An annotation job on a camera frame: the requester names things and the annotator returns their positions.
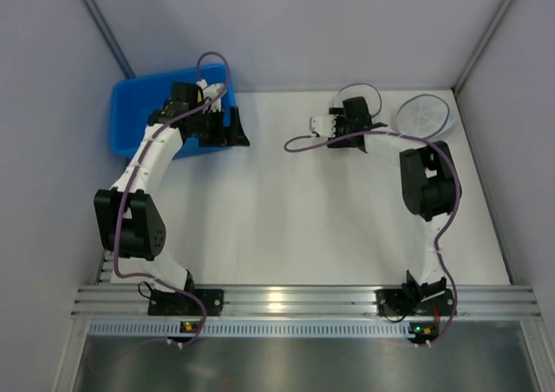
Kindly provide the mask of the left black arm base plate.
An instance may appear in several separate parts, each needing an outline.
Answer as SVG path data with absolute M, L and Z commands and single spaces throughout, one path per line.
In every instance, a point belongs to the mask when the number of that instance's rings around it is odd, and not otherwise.
M 209 317 L 217 317 L 224 306 L 221 289 L 196 289 L 193 295 L 205 306 Z M 200 306 L 191 298 L 175 292 L 152 290 L 147 314 L 154 317 L 200 317 Z

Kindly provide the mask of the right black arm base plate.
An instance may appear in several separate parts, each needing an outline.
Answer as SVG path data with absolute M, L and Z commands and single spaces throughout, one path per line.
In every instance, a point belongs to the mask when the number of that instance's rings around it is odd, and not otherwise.
M 418 291 L 415 287 L 380 289 L 376 292 L 378 313 L 396 320 L 400 317 L 448 317 L 454 306 L 451 290 Z

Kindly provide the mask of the blue plastic bin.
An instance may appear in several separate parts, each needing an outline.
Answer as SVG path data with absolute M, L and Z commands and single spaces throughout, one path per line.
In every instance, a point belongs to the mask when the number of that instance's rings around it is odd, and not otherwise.
M 213 63 L 202 65 L 201 78 L 208 84 L 223 83 L 227 78 L 225 65 Z M 180 69 L 155 75 L 145 75 L 117 83 L 112 90 L 109 142 L 114 154 L 133 158 L 143 139 L 148 117 L 161 109 L 170 98 L 174 82 L 197 81 L 196 68 Z M 232 80 L 223 97 L 223 126 L 231 126 L 230 107 L 236 106 Z M 215 153 L 225 148 L 200 147 L 198 139 L 187 139 L 185 145 L 174 156 L 175 159 Z

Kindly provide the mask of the aluminium frame rail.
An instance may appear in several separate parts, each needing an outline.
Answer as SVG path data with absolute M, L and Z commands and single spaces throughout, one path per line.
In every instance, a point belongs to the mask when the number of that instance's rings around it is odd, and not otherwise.
M 221 318 L 374 318 L 380 286 L 222 285 Z M 541 317 L 532 288 L 518 285 L 462 285 L 457 317 L 513 321 Z M 147 300 L 131 285 L 89 285 L 77 292 L 70 316 L 144 317 Z

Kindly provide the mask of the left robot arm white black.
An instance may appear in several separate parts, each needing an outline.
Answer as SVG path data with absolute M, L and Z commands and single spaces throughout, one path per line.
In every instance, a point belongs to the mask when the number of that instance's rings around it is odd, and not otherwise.
M 162 108 L 147 120 L 142 141 L 120 178 L 99 190 L 94 207 L 105 250 L 112 252 L 112 281 L 147 282 L 187 297 L 191 272 L 166 248 L 167 227 L 153 195 L 175 155 L 194 138 L 200 147 L 247 147 L 238 108 L 223 103 L 228 82 L 175 82 Z

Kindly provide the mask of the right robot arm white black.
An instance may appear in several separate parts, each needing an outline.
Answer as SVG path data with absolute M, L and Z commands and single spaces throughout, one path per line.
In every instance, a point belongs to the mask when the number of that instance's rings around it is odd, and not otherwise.
M 420 135 L 404 134 L 372 120 L 366 100 L 350 97 L 329 109 L 328 121 L 315 134 L 327 138 L 328 148 L 356 148 L 375 154 L 398 167 L 402 201 L 420 224 L 415 231 L 415 253 L 397 294 L 388 294 L 388 307 L 415 312 L 421 304 L 455 287 L 442 257 L 441 238 L 453 224 L 462 188 L 448 144 Z

